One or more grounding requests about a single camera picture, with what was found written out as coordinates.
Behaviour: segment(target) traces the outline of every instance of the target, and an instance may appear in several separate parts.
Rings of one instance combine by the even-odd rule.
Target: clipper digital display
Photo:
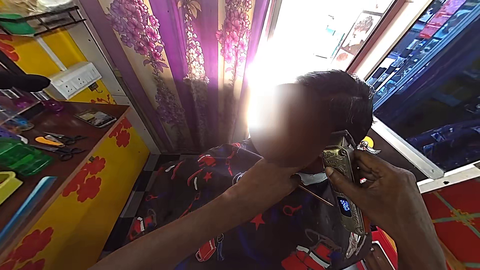
[[[337,197],[336,199],[338,200],[338,206],[340,207],[342,215],[350,218],[352,216],[352,211],[350,210],[348,200],[343,197]]]

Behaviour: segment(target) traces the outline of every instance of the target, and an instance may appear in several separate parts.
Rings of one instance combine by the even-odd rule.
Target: barber cape
[[[252,142],[245,140],[162,165],[126,242],[205,205],[241,181],[261,158]],[[328,180],[308,185],[310,191],[335,204],[330,188]],[[219,214],[228,217],[230,213]],[[210,239],[175,269],[344,269],[363,259],[371,245],[371,234],[358,236],[343,227],[337,207],[297,188],[250,221]]]

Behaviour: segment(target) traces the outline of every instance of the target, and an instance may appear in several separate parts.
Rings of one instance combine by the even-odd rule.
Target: purple floral curtain
[[[82,4],[164,151],[231,142],[269,0]]]

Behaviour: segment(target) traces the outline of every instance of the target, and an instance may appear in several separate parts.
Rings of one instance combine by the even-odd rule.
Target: mobile phone
[[[117,118],[95,109],[84,110],[76,113],[75,116],[98,128],[106,127],[117,120]]]

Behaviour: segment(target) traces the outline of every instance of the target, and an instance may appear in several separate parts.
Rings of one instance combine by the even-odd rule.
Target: white switch board
[[[69,100],[101,77],[91,62],[80,62],[50,76],[50,86],[45,90],[57,100]]]

